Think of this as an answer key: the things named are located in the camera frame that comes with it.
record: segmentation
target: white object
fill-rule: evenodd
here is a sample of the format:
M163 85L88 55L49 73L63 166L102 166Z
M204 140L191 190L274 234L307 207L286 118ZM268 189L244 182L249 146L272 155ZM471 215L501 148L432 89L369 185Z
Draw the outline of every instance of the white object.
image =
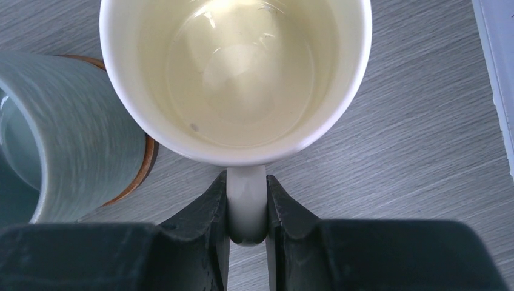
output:
M473 9L514 176L514 1L473 0Z
M113 86L165 147L229 167L229 234L266 235L264 164L320 138L369 58L369 0L103 0Z

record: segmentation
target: blue mug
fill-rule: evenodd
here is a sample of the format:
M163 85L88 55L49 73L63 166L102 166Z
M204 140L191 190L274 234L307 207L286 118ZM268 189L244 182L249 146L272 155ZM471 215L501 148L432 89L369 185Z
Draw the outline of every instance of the blue mug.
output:
M0 227L76 221L129 186L144 152L105 71L0 53Z

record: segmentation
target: brown coaster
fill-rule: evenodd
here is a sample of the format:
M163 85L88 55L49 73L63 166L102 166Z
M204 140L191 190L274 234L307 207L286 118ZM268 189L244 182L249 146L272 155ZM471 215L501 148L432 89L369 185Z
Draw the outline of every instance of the brown coaster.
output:
M99 67L102 70L105 70L104 62L100 61L99 59L93 59L89 58L87 56L76 56L76 55L59 55L63 56L65 58L72 58L72 59L80 59L81 61L88 62L90 64L93 64L97 67ZM146 149L144 153L143 163L141 165L141 168L139 169L138 174L136 175L136 178L128 185L128 187L123 190L116 198L112 199L111 201L105 203L102 206L110 205L115 202L117 202L120 199L123 199L128 194L131 194L132 191L136 190L141 183L146 179L150 171L152 170L152 167L155 163L155 160L157 158L157 152L159 151L159 144L151 138L149 135L146 135Z

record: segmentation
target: wooden coaster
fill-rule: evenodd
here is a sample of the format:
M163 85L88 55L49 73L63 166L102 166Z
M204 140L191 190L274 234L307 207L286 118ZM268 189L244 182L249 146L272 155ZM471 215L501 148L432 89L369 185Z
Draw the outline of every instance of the wooden coaster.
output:
M87 56L77 56L77 55L59 55L63 56L65 58L72 58L72 59L80 59L81 61L88 62L90 64L93 64L97 67L99 67L102 70L105 70L104 62L100 61L99 59L93 59L89 58ZM136 190L141 183L148 177L148 174L152 170L153 165L155 164L155 160L157 158L157 153L159 151L159 144L151 138L149 135L146 135L146 148L143 158L143 163L141 164L141 168L139 169L138 174L136 175L136 178L128 185L128 187L123 190L117 197L112 199L111 201L105 203L102 206L107 206L110 204L113 204L117 202L120 199L123 199L128 194L131 194L132 191Z

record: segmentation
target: gray wooden surface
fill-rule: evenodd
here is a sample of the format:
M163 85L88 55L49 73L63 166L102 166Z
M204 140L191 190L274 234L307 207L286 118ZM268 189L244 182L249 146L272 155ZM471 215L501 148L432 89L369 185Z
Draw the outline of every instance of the gray wooden surface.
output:
M514 287L514 185L468 0L373 0L364 83L337 125L269 167L322 218L444 218L485 241ZM99 0L0 0L0 49L101 58ZM146 182L84 221L161 222L220 168L161 148ZM265 247L233 246L230 290L267 290Z

